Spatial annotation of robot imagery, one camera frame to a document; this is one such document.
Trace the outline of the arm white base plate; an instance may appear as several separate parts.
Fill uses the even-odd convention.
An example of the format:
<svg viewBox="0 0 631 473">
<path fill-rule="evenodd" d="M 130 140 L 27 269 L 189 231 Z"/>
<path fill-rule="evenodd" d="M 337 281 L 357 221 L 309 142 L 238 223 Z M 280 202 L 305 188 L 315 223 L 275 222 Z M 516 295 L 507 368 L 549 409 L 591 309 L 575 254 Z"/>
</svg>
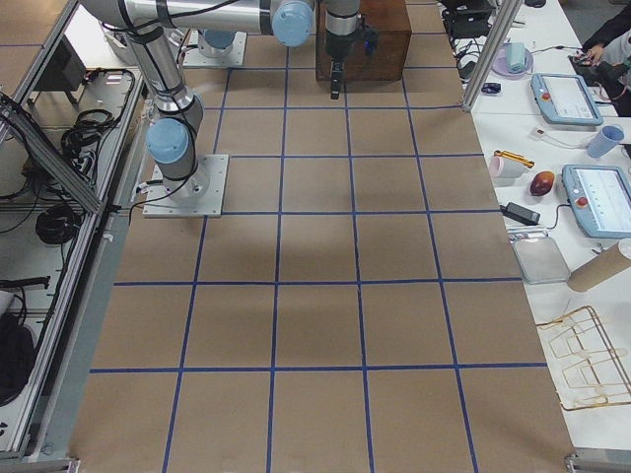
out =
<svg viewBox="0 0 631 473">
<path fill-rule="evenodd" d="M 196 173 L 174 194 L 178 184 L 163 181 L 162 172 L 154 165 L 153 179 L 160 181 L 148 190 L 148 204 L 144 205 L 146 218 L 220 218 L 223 210 L 228 155 L 199 155 Z"/>
<path fill-rule="evenodd" d="M 184 68 L 239 68 L 244 64 L 247 34 L 193 30 L 183 51 Z"/>
</svg>

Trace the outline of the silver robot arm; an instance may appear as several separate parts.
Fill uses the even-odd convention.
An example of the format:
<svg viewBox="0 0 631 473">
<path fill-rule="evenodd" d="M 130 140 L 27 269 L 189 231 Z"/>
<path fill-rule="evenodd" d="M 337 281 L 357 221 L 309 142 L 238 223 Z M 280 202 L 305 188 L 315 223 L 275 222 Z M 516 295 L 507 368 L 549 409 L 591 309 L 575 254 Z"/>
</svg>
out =
<svg viewBox="0 0 631 473">
<path fill-rule="evenodd" d="M 273 35 L 297 47 L 311 33 L 313 1 L 85 1 L 104 25 L 124 34 L 154 95 L 159 118 L 145 136 L 162 174 L 166 198 L 188 214 L 203 214 L 210 192 L 209 162 L 196 151 L 203 119 L 201 99 L 187 86 L 166 31 L 207 31 L 224 42 L 238 33 Z"/>
</svg>

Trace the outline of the person hand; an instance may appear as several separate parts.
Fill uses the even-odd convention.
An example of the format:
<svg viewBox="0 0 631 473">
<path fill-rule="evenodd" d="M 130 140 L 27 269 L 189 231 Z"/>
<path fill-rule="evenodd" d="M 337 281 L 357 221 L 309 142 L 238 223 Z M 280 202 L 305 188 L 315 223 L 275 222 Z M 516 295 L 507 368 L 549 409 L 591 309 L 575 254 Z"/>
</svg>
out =
<svg viewBox="0 0 631 473">
<path fill-rule="evenodd" d="M 591 64 L 598 64 L 604 53 L 604 45 L 601 43 L 593 45 L 585 50 L 585 59 Z"/>
</svg>

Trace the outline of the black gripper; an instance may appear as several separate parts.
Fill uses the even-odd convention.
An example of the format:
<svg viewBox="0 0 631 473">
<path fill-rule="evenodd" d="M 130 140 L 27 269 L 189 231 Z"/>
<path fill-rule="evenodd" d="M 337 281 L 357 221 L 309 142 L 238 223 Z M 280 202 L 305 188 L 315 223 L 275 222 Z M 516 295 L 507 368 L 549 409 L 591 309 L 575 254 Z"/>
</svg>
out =
<svg viewBox="0 0 631 473">
<path fill-rule="evenodd" d="M 357 29 L 351 34 L 337 35 L 326 32 L 325 50 L 331 58 L 330 98 L 338 100 L 344 82 L 344 63 L 351 55 L 356 42 L 361 43 L 364 55 L 372 57 L 378 47 L 380 32 L 377 29 Z"/>
</svg>

